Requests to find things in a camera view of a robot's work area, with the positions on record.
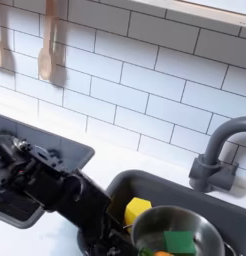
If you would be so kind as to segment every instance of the metal pot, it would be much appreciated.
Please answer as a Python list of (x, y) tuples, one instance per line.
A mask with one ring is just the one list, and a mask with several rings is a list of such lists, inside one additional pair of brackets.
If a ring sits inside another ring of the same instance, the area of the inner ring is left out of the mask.
[[(225, 256), (225, 245), (219, 232), (195, 212), (176, 207), (158, 206), (141, 214), (134, 222), (131, 240), (138, 249), (164, 250), (163, 231), (192, 231), (196, 256)], [(234, 250), (228, 249), (236, 256)]]

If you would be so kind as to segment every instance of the kitchen counter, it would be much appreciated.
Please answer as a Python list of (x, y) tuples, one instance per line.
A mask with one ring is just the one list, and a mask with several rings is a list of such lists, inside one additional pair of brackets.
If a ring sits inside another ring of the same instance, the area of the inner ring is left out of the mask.
[[(0, 114), (93, 147), (96, 154), (83, 172), (103, 189), (108, 187), (117, 174), (129, 169), (144, 170), (189, 186), (187, 169), (107, 144), (88, 135), (73, 131), (69, 133), (67, 128), (56, 124), (44, 123), (31, 117), (26, 121), (25, 115), (6, 108), (0, 107)], [(230, 194), (215, 191), (209, 195), (246, 208), (244, 189), (234, 187)], [(0, 221), (0, 256), (81, 255), (76, 243), (76, 234), (77, 228), (57, 213), (44, 214), (34, 227), (27, 230), (19, 230)]]

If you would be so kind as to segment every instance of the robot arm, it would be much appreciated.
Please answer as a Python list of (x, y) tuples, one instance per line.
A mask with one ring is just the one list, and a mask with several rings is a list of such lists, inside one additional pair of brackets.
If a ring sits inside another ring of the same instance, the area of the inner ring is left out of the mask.
[(59, 212), (79, 227), (89, 255), (137, 255), (122, 225), (107, 212), (111, 199), (79, 170), (68, 172), (53, 153), (0, 135), (0, 196), (13, 191)]

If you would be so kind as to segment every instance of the shelf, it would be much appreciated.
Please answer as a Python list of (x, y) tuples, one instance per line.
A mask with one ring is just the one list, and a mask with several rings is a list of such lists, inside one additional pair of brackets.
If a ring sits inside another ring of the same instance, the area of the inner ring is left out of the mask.
[(246, 0), (132, 1), (246, 27)]

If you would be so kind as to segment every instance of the gray faucet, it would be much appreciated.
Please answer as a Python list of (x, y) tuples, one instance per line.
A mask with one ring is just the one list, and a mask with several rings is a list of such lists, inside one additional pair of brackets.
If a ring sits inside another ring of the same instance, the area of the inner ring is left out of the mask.
[(199, 155), (193, 162), (189, 175), (192, 188), (203, 193), (215, 188), (231, 190), (238, 165), (233, 168), (225, 167), (218, 158), (227, 139), (239, 132), (246, 132), (246, 117), (232, 119), (217, 128), (205, 154)]

